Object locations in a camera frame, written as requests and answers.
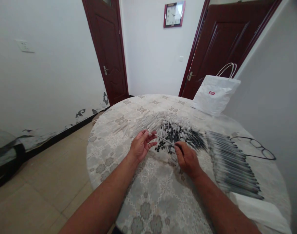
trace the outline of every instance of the dark red door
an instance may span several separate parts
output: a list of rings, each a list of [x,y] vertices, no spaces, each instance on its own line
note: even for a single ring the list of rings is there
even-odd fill
[[[129,97],[118,0],[83,0],[107,96],[111,105]]]
[[[196,47],[182,97],[193,99],[206,75],[216,75],[229,62],[241,66],[241,58],[271,7],[253,1],[210,5]],[[229,77],[231,69],[223,73]]]

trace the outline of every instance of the clock face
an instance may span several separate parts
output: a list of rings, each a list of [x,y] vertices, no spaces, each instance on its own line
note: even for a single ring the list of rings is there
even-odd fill
[[[172,3],[167,5],[166,9],[166,26],[180,25],[182,17],[183,2]]]

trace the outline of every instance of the floor tile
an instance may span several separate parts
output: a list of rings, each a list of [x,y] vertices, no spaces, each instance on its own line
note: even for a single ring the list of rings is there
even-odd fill
[[[77,196],[72,200],[72,202],[63,211],[65,217],[70,218],[73,213],[80,207],[80,205],[89,197],[93,192],[90,181],[80,190]]]
[[[25,184],[21,176],[16,175],[0,188],[0,203]]]
[[[50,227],[48,234],[57,234],[62,229],[62,227],[67,222],[67,218],[64,217],[64,215],[60,215],[58,219],[52,224]]]
[[[28,183],[60,212],[65,210],[89,181],[86,145],[82,140],[78,140],[81,143],[72,151],[51,165],[39,167],[39,170],[27,179]]]
[[[50,166],[58,159],[61,159],[67,152],[73,151],[82,145],[84,145],[84,143],[81,139],[70,135],[28,160],[28,162],[22,166],[19,175],[25,180],[28,180],[39,171],[41,167]]]
[[[92,130],[92,122],[88,123],[87,125],[83,126],[81,129],[74,132],[72,135],[86,141],[88,144],[88,138]]]
[[[60,213],[29,184],[0,203],[0,233],[46,233]]]

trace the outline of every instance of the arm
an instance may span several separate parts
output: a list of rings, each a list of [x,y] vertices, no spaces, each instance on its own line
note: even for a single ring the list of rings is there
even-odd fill
[[[176,145],[182,148],[181,151],[178,146],[175,146],[178,163],[195,184],[216,232],[218,234],[261,234],[257,226],[233,204],[200,168],[195,151],[190,149],[185,142],[177,142]]]
[[[127,156],[76,210],[60,234],[107,233],[116,220],[139,163],[143,161],[148,150],[157,144],[157,142],[149,143],[156,136],[148,134],[149,132],[144,130],[134,138]]]

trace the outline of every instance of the white paper bag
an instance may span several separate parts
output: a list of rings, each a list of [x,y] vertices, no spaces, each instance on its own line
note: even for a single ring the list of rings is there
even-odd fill
[[[230,66],[232,66],[230,78],[220,77]],[[206,75],[193,99],[191,107],[209,115],[220,115],[228,104],[230,97],[240,85],[240,80],[231,79],[235,73],[235,70],[233,71],[234,67],[236,70],[236,64],[229,63],[222,68],[224,69],[222,72],[222,69],[218,72],[217,76]]]

